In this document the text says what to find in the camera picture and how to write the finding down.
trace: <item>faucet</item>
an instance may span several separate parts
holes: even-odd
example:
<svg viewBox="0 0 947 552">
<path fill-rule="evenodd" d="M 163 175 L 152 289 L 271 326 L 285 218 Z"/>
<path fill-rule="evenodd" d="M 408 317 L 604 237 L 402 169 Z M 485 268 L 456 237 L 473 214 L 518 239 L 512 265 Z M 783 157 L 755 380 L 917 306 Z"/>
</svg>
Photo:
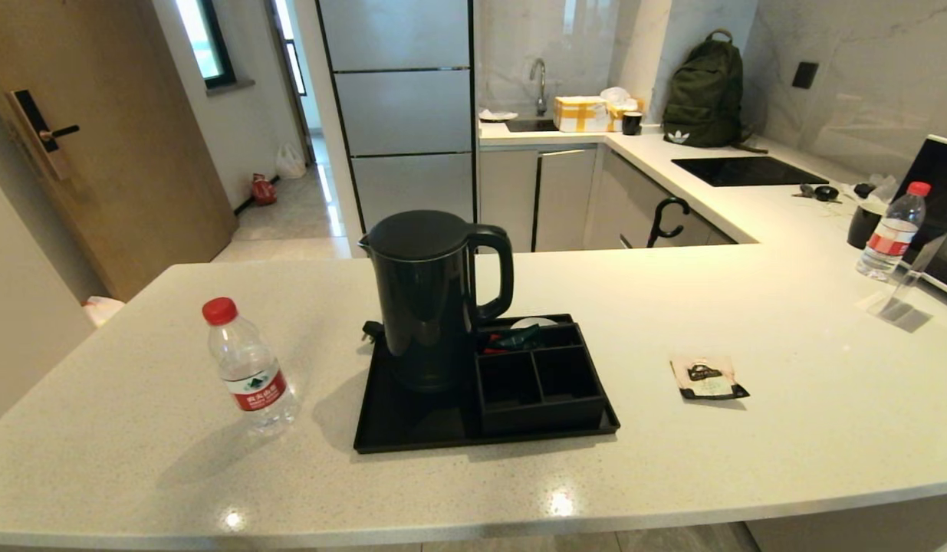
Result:
<svg viewBox="0 0 947 552">
<path fill-rule="evenodd" d="M 531 79 L 534 80 L 535 72 L 538 69 L 538 66 L 541 66 L 541 79 L 538 83 L 538 98 L 535 101 L 535 108 L 538 110 L 538 116 L 543 116 L 544 112 L 547 111 L 547 104 L 544 103 L 544 60 L 537 58 L 535 59 L 534 65 L 531 66 Z"/>
</svg>

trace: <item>sink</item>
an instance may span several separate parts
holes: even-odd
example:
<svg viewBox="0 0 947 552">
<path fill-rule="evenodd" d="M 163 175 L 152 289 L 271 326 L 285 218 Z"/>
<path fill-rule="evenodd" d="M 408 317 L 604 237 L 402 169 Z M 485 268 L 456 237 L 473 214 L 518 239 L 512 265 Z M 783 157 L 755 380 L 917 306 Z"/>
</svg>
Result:
<svg viewBox="0 0 947 552">
<path fill-rule="evenodd" d="M 513 119 L 507 122 L 512 133 L 556 133 L 558 126 L 551 119 Z"/>
</svg>

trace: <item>kettle handle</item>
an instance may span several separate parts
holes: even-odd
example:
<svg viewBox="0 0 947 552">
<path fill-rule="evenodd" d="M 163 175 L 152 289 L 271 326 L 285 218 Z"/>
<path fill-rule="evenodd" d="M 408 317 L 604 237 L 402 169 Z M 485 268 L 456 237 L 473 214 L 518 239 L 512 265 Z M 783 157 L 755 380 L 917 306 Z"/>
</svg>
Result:
<svg viewBox="0 0 947 552">
<path fill-rule="evenodd" d="M 477 318 L 490 320 L 500 317 L 511 306 L 515 298 L 515 258 L 511 251 L 511 239 L 508 233 L 498 226 L 474 224 L 469 236 L 470 248 L 482 245 L 494 249 L 501 258 L 501 293 L 490 303 L 477 305 Z"/>
</svg>

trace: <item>red bag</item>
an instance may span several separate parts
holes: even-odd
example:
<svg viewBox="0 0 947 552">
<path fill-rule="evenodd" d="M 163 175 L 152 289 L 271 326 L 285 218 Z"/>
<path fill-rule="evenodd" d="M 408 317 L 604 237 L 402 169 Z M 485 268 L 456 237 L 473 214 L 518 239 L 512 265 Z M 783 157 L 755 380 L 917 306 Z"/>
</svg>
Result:
<svg viewBox="0 0 947 552">
<path fill-rule="evenodd" d="M 252 198 L 259 205 L 271 205 L 276 202 L 276 186 L 258 172 L 252 175 Z"/>
</svg>

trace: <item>kettle lid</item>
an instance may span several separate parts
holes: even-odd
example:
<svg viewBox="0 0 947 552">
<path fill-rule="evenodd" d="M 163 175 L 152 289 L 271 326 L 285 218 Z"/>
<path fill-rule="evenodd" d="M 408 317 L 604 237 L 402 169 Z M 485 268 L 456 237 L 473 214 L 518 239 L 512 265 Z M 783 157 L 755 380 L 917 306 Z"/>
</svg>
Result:
<svg viewBox="0 0 947 552">
<path fill-rule="evenodd" d="M 367 235 L 371 251 L 400 261 L 430 261 L 461 248 L 470 224 L 442 211 L 406 211 L 375 224 Z"/>
</svg>

